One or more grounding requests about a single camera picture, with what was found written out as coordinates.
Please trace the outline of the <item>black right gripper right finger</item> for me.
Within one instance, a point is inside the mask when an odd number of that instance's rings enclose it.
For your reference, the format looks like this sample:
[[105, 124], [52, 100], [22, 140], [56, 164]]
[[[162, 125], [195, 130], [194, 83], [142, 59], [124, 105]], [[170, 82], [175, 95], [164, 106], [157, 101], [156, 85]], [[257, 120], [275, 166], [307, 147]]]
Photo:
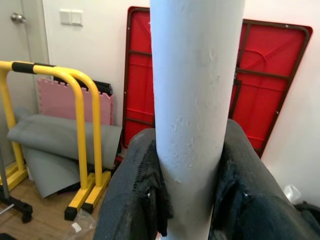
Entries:
[[320, 224], [299, 211], [260, 160], [241, 126], [227, 120], [217, 170], [211, 240], [318, 240]]

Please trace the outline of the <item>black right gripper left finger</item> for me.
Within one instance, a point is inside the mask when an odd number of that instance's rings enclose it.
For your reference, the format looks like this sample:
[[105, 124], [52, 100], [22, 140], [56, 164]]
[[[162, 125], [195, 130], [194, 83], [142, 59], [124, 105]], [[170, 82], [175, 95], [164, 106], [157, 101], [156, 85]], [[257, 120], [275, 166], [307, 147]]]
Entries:
[[102, 202], [95, 240], [154, 240], [167, 236], [173, 207], [161, 171], [156, 131], [146, 128], [130, 141]]

